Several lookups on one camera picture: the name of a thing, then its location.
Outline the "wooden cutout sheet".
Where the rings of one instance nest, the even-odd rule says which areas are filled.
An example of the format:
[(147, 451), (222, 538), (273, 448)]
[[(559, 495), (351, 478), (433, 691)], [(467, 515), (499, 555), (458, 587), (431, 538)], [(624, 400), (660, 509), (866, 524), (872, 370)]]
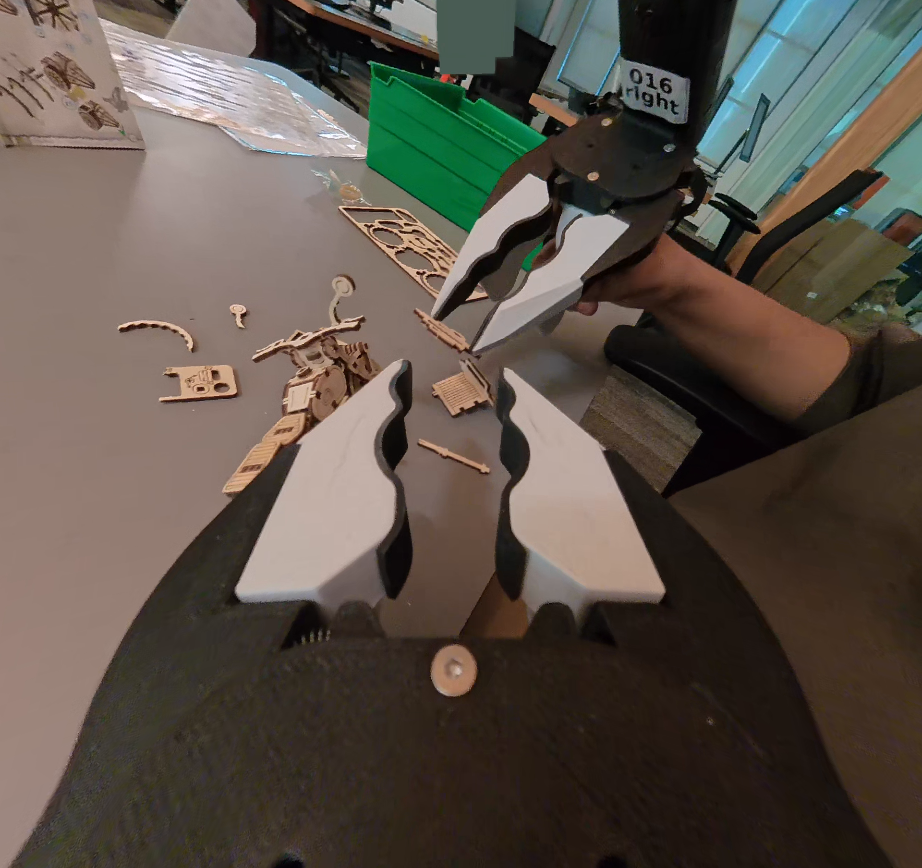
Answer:
[(404, 208), (340, 206), (342, 214), (433, 299), (455, 265), (455, 250)]

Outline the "rectangular wooden plate piece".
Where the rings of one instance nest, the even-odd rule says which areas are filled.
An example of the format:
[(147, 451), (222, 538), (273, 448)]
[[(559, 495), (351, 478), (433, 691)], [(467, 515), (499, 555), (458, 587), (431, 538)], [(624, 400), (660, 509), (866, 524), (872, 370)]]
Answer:
[(163, 374), (178, 379), (180, 392), (159, 398), (160, 403), (213, 401), (238, 395), (236, 373), (232, 366), (168, 367)]

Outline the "large clear plastic bag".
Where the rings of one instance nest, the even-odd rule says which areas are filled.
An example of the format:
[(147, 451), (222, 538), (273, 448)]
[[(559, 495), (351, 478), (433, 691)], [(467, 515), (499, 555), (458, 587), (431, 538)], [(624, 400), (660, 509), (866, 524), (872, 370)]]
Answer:
[(101, 21), (132, 106), (220, 128), (247, 149), (289, 156), (365, 159), (366, 146), (284, 80), (192, 46)]

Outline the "wooden beam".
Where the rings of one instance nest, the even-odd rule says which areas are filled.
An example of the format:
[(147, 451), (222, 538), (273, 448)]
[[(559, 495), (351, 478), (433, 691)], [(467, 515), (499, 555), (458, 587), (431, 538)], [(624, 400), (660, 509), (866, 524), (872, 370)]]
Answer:
[[(767, 232), (834, 187), (854, 170), (870, 167), (921, 114), (921, 51), (918, 49), (789, 193), (762, 219)], [(787, 133), (765, 147), (763, 162), (737, 185), (762, 205), (781, 187), (824, 136), (824, 121), (810, 124), (805, 112), (791, 115)]]

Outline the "white board panel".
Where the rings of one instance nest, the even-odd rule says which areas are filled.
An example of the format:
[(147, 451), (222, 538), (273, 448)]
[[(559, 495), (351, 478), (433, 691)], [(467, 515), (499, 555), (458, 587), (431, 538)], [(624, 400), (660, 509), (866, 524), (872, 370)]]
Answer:
[(186, 0), (165, 38), (250, 57), (256, 48), (256, 23), (238, 0)]

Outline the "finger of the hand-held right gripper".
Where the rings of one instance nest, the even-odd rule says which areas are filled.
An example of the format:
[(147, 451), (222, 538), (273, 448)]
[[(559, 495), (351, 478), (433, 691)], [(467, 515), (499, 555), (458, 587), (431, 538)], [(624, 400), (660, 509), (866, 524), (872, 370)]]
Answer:
[(480, 286), (494, 303), (519, 281), (525, 260), (542, 249), (570, 201), (570, 180), (561, 173), (548, 179), (528, 174), (486, 211), (471, 229), (444, 281), (432, 317), (443, 320)]
[(534, 264), (519, 288), (496, 306), (470, 350), (479, 355), (525, 330), (558, 319), (579, 300), (589, 270), (630, 228), (612, 215), (591, 215), (565, 205), (554, 237), (556, 252), (543, 265)]

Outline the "background office desk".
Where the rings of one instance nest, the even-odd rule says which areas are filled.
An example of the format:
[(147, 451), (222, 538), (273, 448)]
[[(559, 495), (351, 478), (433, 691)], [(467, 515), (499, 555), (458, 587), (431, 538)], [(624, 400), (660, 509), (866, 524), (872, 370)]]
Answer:
[[(513, 55), (501, 59), (500, 73), (528, 75), (514, 85), (520, 101), (500, 102), (511, 113), (521, 113), (544, 76), (555, 45), (541, 32), (553, 0), (514, 0)], [(396, 67), (432, 78), (448, 69), (439, 57), (436, 0), (252, 0), (256, 21), (257, 58), (293, 64), (293, 48), (278, 47), (281, 34), (310, 48), (315, 58), (305, 63), (301, 75), (317, 86), (327, 86), (336, 98), (359, 109), (346, 98), (332, 75), (324, 73), (324, 56), (339, 64), (346, 55), (358, 62)]]

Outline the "thin wooden stick piece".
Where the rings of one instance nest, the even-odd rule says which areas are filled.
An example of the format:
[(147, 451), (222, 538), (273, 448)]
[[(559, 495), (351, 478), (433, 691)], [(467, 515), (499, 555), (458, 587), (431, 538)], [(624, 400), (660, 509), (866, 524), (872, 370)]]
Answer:
[(419, 438), (417, 441), (419, 447), (426, 449), (427, 451), (432, 452), (433, 454), (439, 456), (442, 459), (451, 460), (455, 463), (467, 467), (472, 470), (476, 470), (479, 474), (489, 475), (490, 467), (482, 462), (479, 462), (475, 459), (467, 458), (467, 456), (461, 455), (452, 451), (451, 449), (441, 446), (439, 444), (433, 443), (432, 441)]

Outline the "black office chair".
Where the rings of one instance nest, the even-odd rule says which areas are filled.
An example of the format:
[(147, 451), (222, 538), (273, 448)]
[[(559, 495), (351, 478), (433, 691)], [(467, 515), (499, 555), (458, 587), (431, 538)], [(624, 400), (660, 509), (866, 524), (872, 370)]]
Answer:
[[(800, 212), (763, 234), (740, 267), (738, 279), (752, 283), (784, 245), (825, 221), (839, 207), (859, 207), (870, 187), (883, 178), (881, 171), (872, 169), (847, 175)], [(657, 321), (640, 327), (616, 327), (607, 337), (604, 354), (612, 365), (690, 413), (700, 430), (691, 451), (664, 487), (664, 497), (771, 456), (803, 438), (732, 390), (689, 355)]]

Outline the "green plastic bin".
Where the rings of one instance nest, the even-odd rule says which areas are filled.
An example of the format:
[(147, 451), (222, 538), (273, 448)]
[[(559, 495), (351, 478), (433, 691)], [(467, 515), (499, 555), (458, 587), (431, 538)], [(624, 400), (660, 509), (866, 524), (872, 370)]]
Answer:
[(468, 231), (501, 175), (545, 137), (461, 86), (370, 68), (368, 166)]

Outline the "person's right forearm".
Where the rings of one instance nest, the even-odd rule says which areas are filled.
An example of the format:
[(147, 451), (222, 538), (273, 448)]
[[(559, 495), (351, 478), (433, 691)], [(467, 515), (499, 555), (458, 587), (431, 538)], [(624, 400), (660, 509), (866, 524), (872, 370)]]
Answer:
[(792, 422), (836, 381), (846, 336), (801, 316), (661, 240), (643, 308), (693, 357), (765, 413)]

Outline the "curved toothed wooden piece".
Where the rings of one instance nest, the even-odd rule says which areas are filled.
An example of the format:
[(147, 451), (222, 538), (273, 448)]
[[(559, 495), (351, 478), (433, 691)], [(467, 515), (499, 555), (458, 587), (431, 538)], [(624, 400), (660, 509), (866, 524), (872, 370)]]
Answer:
[(170, 321), (149, 318), (136, 319), (121, 323), (118, 325), (117, 330), (119, 333), (127, 333), (133, 330), (166, 330), (182, 338), (184, 346), (190, 353), (195, 352), (195, 341), (192, 334), (185, 328)]

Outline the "small clear plastic bag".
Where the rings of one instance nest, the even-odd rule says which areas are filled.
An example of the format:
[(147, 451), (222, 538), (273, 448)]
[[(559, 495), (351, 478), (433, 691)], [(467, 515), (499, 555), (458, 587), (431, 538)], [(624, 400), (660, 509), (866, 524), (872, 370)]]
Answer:
[(367, 206), (368, 202), (358, 186), (342, 179), (332, 169), (312, 170), (313, 176), (323, 185), (338, 206)]

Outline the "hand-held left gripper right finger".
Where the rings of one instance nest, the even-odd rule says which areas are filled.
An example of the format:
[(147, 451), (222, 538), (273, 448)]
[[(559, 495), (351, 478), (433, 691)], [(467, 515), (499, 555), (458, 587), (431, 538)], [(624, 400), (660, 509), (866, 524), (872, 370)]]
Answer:
[(501, 493), (495, 574), (528, 613), (660, 603), (666, 594), (603, 447), (513, 370), (496, 404)]

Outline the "pile of wooden model parts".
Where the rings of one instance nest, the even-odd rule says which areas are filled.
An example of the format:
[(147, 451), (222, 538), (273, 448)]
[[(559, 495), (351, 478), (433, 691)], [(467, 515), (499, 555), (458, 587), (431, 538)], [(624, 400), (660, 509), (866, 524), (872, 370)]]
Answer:
[(275, 355), (287, 355), (295, 373), (284, 387), (280, 419), (248, 451), (224, 484), (222, 493), (228, 497), (242, 492), (282, 447), (297, 443), (382, 370), (371, 358), (366, 343), (340, 339), (341, 333), (357, 331), (365, 321), (364, 317), (343, 319), (338, 313), (340, 300), (355, 292), (354, 280), (340, 274), (331, 284), (334, 296), (327, 327), (312, 332), (296, 330), (252, 357), (253, 362), (260, 363)]

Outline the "cardboard boxes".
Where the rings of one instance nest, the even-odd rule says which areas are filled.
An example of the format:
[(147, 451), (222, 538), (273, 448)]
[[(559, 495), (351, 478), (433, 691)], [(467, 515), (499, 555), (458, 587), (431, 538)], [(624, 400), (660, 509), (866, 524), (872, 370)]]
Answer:
[(823, 220), (775, 253), (752, 286), (826, 324), (912, 255), (908, 247), (858, 220)]

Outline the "printed instruction booklet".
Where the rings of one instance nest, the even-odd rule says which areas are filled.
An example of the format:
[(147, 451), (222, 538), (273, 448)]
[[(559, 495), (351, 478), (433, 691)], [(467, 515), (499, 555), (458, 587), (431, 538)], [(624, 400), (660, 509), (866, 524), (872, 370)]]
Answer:
[(92, 0), (1, 0), (1, 139), (145, 149)]

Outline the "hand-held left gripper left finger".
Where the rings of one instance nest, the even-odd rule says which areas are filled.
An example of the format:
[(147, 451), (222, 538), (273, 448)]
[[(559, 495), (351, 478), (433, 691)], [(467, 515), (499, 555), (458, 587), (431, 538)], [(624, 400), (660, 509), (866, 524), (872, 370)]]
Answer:
[(395, 599), (412, 564), (403, 484), (412, 367), (396, 360), (297, 444), (239, 579), (243, 603)]

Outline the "grey desk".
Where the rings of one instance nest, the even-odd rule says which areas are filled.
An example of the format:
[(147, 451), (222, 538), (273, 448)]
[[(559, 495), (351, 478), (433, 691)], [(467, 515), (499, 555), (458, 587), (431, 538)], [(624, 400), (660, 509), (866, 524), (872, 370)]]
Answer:
[[(2, 148), (2, 866), (38, 822), (123, 635), (179, 554), (224, 508), (222, 487), (280, 414), (290, 361), (252, 361), (343, 316), (386, 366), (408, 359), (409, 452), (398, 473), (414, 555), (394, 636), (458, 634), (493, 571), (499, 425), (452, 419), (431, 386), (458, 358), (414, 308), (430, 297), (339, 212), (312, 170), (374, 206), (412, 211), (454, 249), (465, 232), (363, 160), (246, 149), (217, 127), (135, 111), (145, 151)], [(239, 330), (229, 305), (248, 309)], [(119, 333), (159, 319), (188, 330)], [(160, 403), (168, 367), (232, 366), (238, 395)], [(490, 467), (489, 475), (418, 446)]]

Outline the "person's right hand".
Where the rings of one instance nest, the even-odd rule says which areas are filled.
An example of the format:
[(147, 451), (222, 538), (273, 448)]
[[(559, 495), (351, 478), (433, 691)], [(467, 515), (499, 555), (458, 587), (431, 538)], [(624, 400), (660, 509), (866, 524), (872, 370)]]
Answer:
[(591, 317), (603, 304), (626, 308), (656, 305), (679, 289), (694, 262), (690, 251), (663, 234), (637, 256), (593, 276), (566, 310)]

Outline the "wooden grille piece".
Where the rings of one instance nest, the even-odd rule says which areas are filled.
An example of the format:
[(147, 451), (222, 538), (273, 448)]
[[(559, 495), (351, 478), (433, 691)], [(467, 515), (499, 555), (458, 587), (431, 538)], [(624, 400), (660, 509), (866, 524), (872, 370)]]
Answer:
[(495, 405), (490, 381), (471, 358), (459, 360), (460, 372), (432, 385), (432, 396), (441, 401), (452, 417)]

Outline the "black computer monitor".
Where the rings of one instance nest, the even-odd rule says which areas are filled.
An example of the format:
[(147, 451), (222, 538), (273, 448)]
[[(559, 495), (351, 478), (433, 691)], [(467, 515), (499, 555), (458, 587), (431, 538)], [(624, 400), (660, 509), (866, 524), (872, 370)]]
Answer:
[(740, 149), (740, 160), (751, 162), (755, 152), (758, 139), (764, 127), (768, 113), (771, 108), (771, 100), (767, 95), (761, 93), (752, 115), (751, 123), (744, 135), (743, 143)]

